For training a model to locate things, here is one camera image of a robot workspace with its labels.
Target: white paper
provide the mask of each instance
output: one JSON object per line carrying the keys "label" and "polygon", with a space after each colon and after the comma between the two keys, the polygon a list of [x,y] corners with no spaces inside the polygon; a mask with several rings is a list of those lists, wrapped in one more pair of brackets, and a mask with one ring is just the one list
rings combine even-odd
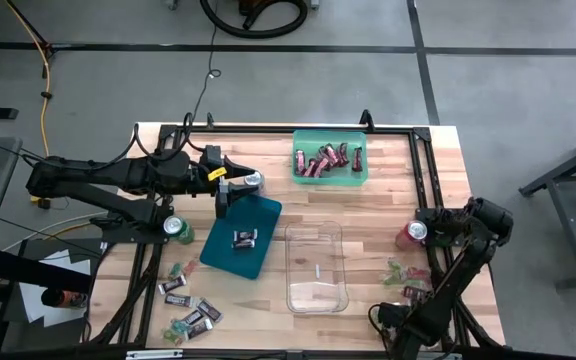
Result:
{"label": "white paper", "polygon": [[[46,257],[49,260],[41,260],[41,262],[90,275],[90,260],[72,264],[68,255],[68,250],[56,252]],[[46,290],[45,287],[25,283],[20,283],[19,287],[29,322],[44,317],[44,327],[48,327],[80,318],[86,311],[86,309],[59,309],[45,306],[41,302],[41,294]]]}

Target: red soda can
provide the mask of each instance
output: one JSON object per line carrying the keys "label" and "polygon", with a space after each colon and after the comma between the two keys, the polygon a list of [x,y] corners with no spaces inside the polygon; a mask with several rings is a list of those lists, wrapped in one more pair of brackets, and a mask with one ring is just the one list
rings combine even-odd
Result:
{"label": "red soda can", "polygon": [[395,237],[395,245],[402,250],[418,249],[428,236],[426,224],[412,220]]}

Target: workbench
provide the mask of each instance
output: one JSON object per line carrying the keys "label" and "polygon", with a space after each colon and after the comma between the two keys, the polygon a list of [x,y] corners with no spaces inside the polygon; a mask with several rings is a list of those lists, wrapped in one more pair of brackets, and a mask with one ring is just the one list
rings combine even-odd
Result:
{"label": "workbench", "polygon": [[[161,123],[140,124],[140,137],[154,150]],[[286,124],[254,124],[270,128]],[[349,125],[364,128],[362,125]],[[463,207],[471,195],[457,130],[451,126],[424,127],[430,130],[439,183],[446,207]],[[298,185],[292,180],[291,133],[194,132],[195,145],[220,145],[232,161],[259,170],[265,176],[264,195],[279,201],[283,210],[273,241],[255,281],[200,264],[188,277],[189,284],[174,293],[207,298],[224,313],[214,330],[186,342],[182,348],[203,349],[304,349],[383,351],[377,332],[367,319],[368,308],[381,301],[404,302],[403,285],[382,284],[388,273],[387,261],[428,269],[423,250],[401,251],[395,235],[413,218],[419,207],[413,176],[411,148],[406,136],[367,134],[369,176],[360,187]],[[431,181],[423,146],[418,143],[424,191],[430,194]],[[199,153],[184,149],[192,159]],[[134,147],[129,157],[143,156]],[[432,197],[429,206],[434,206]],[[175,212],[195,229],[190,245],[171,242],[164,246],[159,282],[166,281],[175,262],[198,259],[215,221],[214,199],[209,196],[176,196]],[[286,256],[284,230],[289,223],[334,221],[343,228],[345,280],[348,307],[325,315],[292,313],[286,305]],[[101,264],[91,297],[90,322],[93,336],[112,318],[125,299],[135,254],[135,245],[118,244]],[[144,261],[146,266],[150,253]],[[504,343],[491,274],[488,266],[476,276],[463,294],[465,304],[490,336]],[[135,337],[141,319],[143,296],[135,306],[129,341]],[[169,348],[162,329],[171,318],[183,318],[190,310],[164,304],[156,292],[147,337],[148,348]]]}

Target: wooden tabletop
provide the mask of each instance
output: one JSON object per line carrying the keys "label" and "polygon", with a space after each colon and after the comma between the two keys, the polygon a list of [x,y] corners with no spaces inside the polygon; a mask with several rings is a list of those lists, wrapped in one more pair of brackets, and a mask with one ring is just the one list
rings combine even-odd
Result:
{"label": "wooden tabletop", "polygon": [[[140,137],[152,150],[161,123],[140,124]],[[446,207],[462,207],[470,186],[455,127],[430,127],[439,179]],[[423,251],[398,250],[397,232],[418,207],[408,140],[399,135],[367,135],[369,176],[361,187],[295,184],[291,178],[292,134],[193,134],[198,146],[220,145],[234,162],[258,169],[266,178],[265,196],[279,201],[283,210],[273,241],[255,281],[200,264],[189,284],[175,290],[207,298],[224,313],[209,334],[186,342],[186,348],[383,350],[367,319],[368,308],[381,301],[404,302],[403,285],[383,285],[387,261],[395,258],[407,266],[428,269]],[[425,185],[430,194],[427,167],[421,146]],[[193,159],[199,154],[187,147]],[[133,148],[129,157],[142,156]],[[215,220],[214,199],[208,196],[176,196],[177,214],[195,229],[190,245],[164,246],[159,279],[165,281],[175,262],[197,259]],[[334,221],[343,228],[343,254],[348,307],[326,315],[292,313],[286,305],[286,225],[301,221]],[[126,296],[135,252],[134,245],[117,245],[102,263],[92,295],[90,322],[93,335],[111,319]],[[488,267],[475,277],[463,295],[480,324],[493,339],[504,343]],[[170,347],[161,335],[171,318],[190,311],[164,304],[157,293],[148,335],[148,347]],[[136,333],[141,300],[131,327]]]}

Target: clear plastic bin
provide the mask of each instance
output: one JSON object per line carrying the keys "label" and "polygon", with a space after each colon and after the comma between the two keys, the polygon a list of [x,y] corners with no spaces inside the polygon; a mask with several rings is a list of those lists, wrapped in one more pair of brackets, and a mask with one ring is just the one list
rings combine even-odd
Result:
{"label": "clear plastic bin", "polygon": [[342,231],[339,224],[301,222],[286,227],[288,308],[329,313],[348,306]]}

